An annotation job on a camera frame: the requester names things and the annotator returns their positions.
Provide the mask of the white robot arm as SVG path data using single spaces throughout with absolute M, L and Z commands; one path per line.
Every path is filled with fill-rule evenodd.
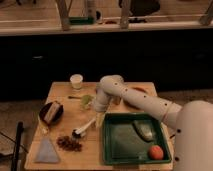
M 195 100 L 181 106 L 128 87 L 120 75 L 100 79 L 93 101 L 105 113 L 119 97 L 172 128 L 175 134 L 173 171 L 213 171 L 213 104 Z

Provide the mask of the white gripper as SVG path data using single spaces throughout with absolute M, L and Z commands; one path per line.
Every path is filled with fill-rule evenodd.
M 109 106 L 111 96 L 99 89 L 92 105 L 96 112 L 105 112 Z

